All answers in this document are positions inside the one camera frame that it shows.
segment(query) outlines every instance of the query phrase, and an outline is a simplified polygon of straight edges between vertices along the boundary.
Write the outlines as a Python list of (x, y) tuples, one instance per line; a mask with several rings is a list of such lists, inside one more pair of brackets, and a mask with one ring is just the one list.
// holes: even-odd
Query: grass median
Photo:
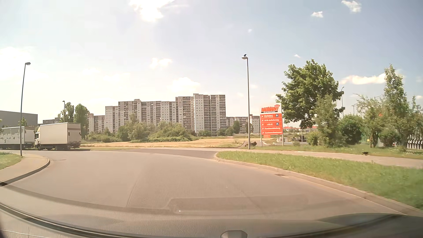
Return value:
[(388, 156), (396, 158), (410, 158), (423, 160), (423, 150), (408, 149), (403, 152), (397, 148), (385, 148), (377, 147), (370, 148), (367, 144), (356, 144), (348, 147), (341, 148), (327, 148), (324, 146), (311, 146), (311, 145), (271, 145), (266, 147), (256, 146), (255, 149), (266, 149), (266, 150), (291, 150), (291, 151), (313, 151), (313, 152), (330, 152), (330, 153), (346, 153), (361, 155), (364, 151), (369, 152), (369, 155), (375, 156)]
[(21, 161), (21, 157), (17, 154), (0, 152), (0, 169), (12, 166), (19, 161)]
[(238, 151), (221, 151), (217, 156), (307, 174), (423, 209), (423, 169), (311, 156)]

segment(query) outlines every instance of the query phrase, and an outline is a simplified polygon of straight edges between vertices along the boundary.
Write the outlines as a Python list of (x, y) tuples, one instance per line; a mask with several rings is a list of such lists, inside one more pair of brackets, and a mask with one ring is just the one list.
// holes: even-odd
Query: baumarkt sign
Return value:
[(260, 130), (262, 135), (282, 135), (282, 113), (278, 113), (279, 107), (261, 108)]

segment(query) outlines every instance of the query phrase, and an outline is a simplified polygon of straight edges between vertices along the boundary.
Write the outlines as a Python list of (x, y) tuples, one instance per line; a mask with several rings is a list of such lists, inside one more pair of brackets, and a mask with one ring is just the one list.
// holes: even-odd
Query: fence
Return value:
[(407, 148), (408, 149), (423, 149), (423, 133), (409, 136)]

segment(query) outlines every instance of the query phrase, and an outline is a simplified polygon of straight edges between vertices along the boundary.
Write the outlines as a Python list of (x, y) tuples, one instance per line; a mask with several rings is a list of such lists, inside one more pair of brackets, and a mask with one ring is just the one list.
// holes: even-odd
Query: box truck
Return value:
[[(20, 149), (20, 127), (5, 127), (0, 133), (0, 148), (1, 149)], [(34, 147), (34, 131), (33, 127), (22, 126), (22, 148)]]
[(35, 133), (35, 146), (38, 150), (69, 150), (81, 145), (81, 124), (63, 122), (40, 125)]

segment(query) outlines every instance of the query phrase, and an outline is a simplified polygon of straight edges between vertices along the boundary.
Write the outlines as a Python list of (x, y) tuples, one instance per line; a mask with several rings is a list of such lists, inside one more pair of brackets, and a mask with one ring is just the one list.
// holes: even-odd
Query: street lamp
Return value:
[(22, 95), (21, 95), (21, 113), (20, 113), (20, 119), (19, 119), (19, 141), (20, 141), (20, 151), (21, 151), (21, 157), (22, 157), (22, 100), (24, 99), (24, 82), (25, 82), (25, 70), (26, 66), (30, 65), (30, 62), (26, 62), (24, 66), (24, 77), (22, 79)]
[(66, 122), (66, 110), (65, 110), (65, 100), (63, 102), (63, 122)]
[(248, 72), (248, 57), (247, 54), (245, 54), (242, 59), (247, 60), (247, 89), (248, 89), (248, 149), (251, 149), (250, 145), (250, 74)]
[(343, 107), (343, 100), (342, 100), (342, 96), (343, 96), (343, 94), (341, 94), (341, 107)]

